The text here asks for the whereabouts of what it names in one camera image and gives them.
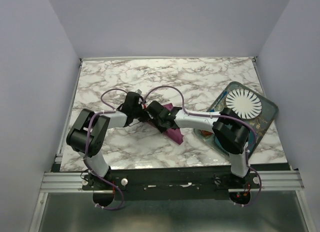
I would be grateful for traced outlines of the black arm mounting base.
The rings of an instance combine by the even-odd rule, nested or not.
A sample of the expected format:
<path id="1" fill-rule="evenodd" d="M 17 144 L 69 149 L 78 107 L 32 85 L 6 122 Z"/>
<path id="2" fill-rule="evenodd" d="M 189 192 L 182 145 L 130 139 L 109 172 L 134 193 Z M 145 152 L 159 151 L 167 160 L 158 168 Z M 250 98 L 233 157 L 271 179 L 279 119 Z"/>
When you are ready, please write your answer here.
<path id="1" fill-rule="evenodd" d="M 229 200 L 247 202 L 259 188 L 254 172 L 236 178 L 231 167 L 197 166 L 174 168 L 118 169 L 110 171 L 109 183 L 88 174 L 82 189 L 116 201 Z"/>

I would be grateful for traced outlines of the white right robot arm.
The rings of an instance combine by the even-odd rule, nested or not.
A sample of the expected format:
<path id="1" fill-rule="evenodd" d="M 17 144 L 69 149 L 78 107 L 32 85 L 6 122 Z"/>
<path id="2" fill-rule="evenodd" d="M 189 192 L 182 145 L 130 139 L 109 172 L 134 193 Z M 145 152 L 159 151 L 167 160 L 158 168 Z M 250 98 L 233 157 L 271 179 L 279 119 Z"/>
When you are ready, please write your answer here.
<path id="1" fill-rule="evenodd" d="M 219 141 L 220 146 L 229 154 L 231 164 L 230 183 L 241 188 L 248 182 L 249 166 L 246 155 L 246 145 L 250 135 L 247 124 L 230 109 L 222 112 L 184 111 L 180 107 L 168 110 L 148 106 L 145 109 L 156 126 L 165 129 L 195 129 L 211 132 Z"/>

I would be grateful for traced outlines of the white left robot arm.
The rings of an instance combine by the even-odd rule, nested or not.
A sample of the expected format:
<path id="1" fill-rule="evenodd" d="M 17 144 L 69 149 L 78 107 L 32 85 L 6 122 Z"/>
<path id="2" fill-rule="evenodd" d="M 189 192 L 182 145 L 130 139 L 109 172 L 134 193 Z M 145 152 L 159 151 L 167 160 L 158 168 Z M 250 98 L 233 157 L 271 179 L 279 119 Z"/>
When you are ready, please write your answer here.
<path id="1" fill-rule="evenodd" d="M 94 175 L 93 183 L 99 189 L 107 189 L 111 183 L 108 175 L 110 166 L 101 152 L 107 130 L 127 127 L 133 120 L 145 122 L 148 118 L 148 113 L 141 105 L 128 111 L 115 109 L 94 112 L 85 108 L 80 112 L 67 134 L 66 144 L 82 156 L 90 173 Z"/>

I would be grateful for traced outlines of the purple cloth napkin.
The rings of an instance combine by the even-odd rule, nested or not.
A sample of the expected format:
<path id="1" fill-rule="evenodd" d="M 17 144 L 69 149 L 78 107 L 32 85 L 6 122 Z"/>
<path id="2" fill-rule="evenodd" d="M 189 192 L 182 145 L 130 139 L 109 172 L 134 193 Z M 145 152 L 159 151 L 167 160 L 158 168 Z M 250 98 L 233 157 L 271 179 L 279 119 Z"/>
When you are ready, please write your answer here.
<path id="1" fill-rule="evenodd" d="M 171 111 L 174 107 L 172 103 L 167 103 L 167 104 L 164 104 L 163 106 L 169 111 Z M 152 127 L 156 128 L 156 126 L 150 120 L 148 121 L 148 123 Z M 170 129 L 167 129 L 166 131 L 160 131 L 160 132 L 178 145 L 181 145 L 184 142 L 183 140 L 184 135 L 182 135 L 180 129 L 170 128 Z"/>

